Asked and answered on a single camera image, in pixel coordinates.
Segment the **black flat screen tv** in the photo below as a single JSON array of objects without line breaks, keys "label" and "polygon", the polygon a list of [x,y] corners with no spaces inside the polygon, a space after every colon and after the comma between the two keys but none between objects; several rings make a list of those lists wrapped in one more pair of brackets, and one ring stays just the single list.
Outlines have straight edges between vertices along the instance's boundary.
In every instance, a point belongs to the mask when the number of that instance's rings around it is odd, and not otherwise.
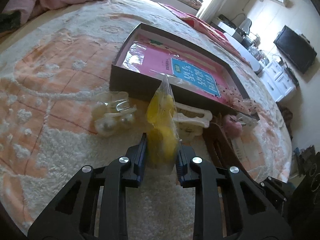
[{"label": "black flat screen tv", "polygon": [[313,64],[317,56],[313,47],[288,26],[284,26],[273,43],[303,74]]}]

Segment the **bed sheet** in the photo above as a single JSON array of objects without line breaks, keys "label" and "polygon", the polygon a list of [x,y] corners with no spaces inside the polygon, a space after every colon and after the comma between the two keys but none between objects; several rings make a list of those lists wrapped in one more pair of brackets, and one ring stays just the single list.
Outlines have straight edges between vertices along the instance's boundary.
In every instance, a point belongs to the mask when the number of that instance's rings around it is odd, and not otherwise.
[{"label": "bed sheet", "polygon": [[[287,181],[288,131],[248,65],[150,0],[76,5],[45,13],[0,45],[0,201],[24,233],[83,165],[109,164],[146,130],[148,103],[134,99],[133,129],[100,138],[91,122],[91,98],[108,91],[111,62],[141,22],[189,40],[233,68],[261,106],[259,125],[241,137],[252,149],[242,163],[256,181]],[[202,137],[191,145],[210,159]],[[158,176],[147,169],[141,188],[127,189],[129,239],[191,239],[194,201],[194,190],[177,185],[175,172]]]}]

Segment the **plastic bag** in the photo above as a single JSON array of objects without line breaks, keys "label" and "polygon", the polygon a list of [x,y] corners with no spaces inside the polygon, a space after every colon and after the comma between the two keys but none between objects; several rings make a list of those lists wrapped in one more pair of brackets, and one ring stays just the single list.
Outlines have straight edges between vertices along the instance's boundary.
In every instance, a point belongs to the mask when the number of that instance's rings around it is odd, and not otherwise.
[{"label": "plastic bag", "polygon": [[91,115],[99,135],[109,137],[119,130],[129,129],[135,122],[136,106],[130,107],[127,92],[104,92],[93,98],[97,104]]},{"label": "plastic bag", "polygon": [[148,163],[164,174],[172,172],[177,156],[179,135],[174,115],[177,115],[177,109],[165,75],[147,109],[147,120],[152,125],[147,132]]}]

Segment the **white cabinet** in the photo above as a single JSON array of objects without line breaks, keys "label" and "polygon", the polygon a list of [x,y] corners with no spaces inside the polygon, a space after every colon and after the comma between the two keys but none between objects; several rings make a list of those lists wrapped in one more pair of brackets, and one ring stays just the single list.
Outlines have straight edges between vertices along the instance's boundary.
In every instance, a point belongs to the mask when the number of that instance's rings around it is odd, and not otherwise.
[{"label": "white cabinet", "polygon": [[275,61],[270,62],[259,76],[276,102],[289,100],[297,90],[292,79]]}]

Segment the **box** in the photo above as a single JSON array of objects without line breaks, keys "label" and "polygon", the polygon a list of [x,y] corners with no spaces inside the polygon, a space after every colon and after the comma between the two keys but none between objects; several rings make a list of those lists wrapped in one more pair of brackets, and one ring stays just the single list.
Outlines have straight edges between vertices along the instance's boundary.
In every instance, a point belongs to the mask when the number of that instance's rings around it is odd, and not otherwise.
[{"label": "box", "polygon": [[150,101],[164,74],[176,102],[209,110],[213,115],[235,115],[222,90],[234,88],[249,96],[232,68],[205,49],[172,33],[139,24],[126,39],[111,66],[110,90]]}]

